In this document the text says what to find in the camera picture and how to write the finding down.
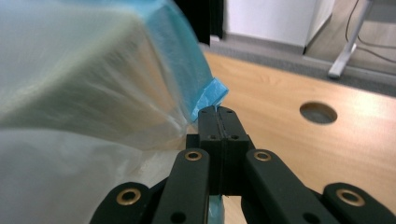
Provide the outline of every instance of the wooden tabletop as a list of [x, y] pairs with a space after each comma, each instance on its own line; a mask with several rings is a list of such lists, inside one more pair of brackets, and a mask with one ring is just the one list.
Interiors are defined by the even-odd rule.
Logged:
[[[396, 99], [205, 54], [229, 89], [223, 106], [236, 112], [256, 148], [275, 152], [303, 183], [321, 193], [336, 182], [355, 185], [396, 214]], [[305, 119], [300, 107], [321, 102], [335, 122]], [[244, 223], [240, 199], [224, 197], [225, 223]]]

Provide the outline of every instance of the white cabinet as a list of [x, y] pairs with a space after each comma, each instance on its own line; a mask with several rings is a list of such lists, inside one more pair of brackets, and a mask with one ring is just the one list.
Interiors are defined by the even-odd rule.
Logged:
[[226, 0], [225, 31], [306, 47], [334, 0]]

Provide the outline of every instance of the metal table leg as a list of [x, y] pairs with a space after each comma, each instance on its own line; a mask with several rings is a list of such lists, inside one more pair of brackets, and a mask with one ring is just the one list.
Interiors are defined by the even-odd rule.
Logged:
[[344, 46], [343, 51], [338, 55], [337, 59], [335, 60], [332, 68], [329, 71], [329, 77], [332, 78], [339, 78], [343, 73], [345, 67], [347, 66], [347, 62], [349, 61], [350, 56], [352, 55], [353, 51], [356, 48], [355, 41], [358, 38], [359, 31], [363, 26], [364, 19], [366, 18], [367, 14], [370, 11], [370, 8], [373, 4], [374, 0], [365, 0], [363, 9], [361, 10], [361, 14], [359, 15], [358, 24], [356, 25], [355, 29], [353, 30], [352, 37], [350, 37], [349, 42], [346, 43]]

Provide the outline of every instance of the mounting hole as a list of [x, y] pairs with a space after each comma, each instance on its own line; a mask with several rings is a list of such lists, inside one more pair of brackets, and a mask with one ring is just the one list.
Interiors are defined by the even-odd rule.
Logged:
[[202, 154], [197, 151], [190, 151], [186, 153], [185, 158], [188, 161], [198, 161], [202, 158]]
[[300, 113], [307, 120], [318, 124], [329, 124], [337, 120], [334, 109], [320, 102], [308, 102], [300, 107]]
[[117, 195], [117, 203], [120, 205], [131, 205], [139, 201], [140, 197], [139, 189], [124, 189]]
[[359, 194], [350, 189], [338, 189], [335, 193], [337, 197], [341, 199], [341, 201], [352, 206], [361, 207], [366, 204], [364, 199]]
[[171, 221], [172, 223], [183, 223], [186, 221], [186, 215], [184, 215], [184, 213], [181, 212], [175, 212], [171, 216]]
[[271, 155], [263, 151], [258, 151], [254, 153], [254, 158], [259, 161], [270, 161]]
[[319, 224], [320, 223], [320, 219], [311, 213], [304, 213], [303, 218], [305, 219], [306, 222], [311, 223], [311, 224]]

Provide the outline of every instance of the translucent plastic sheet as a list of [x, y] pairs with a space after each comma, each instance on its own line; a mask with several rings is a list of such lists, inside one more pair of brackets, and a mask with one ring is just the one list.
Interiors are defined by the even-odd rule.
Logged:
[[172, 4], [142, 2], [173, 21], [150, 28], [160, 18], [125, 5], [0, 0], [0, 223], [88, 223], [118, 184], [152, 187], [193, 111], [226, 93]]

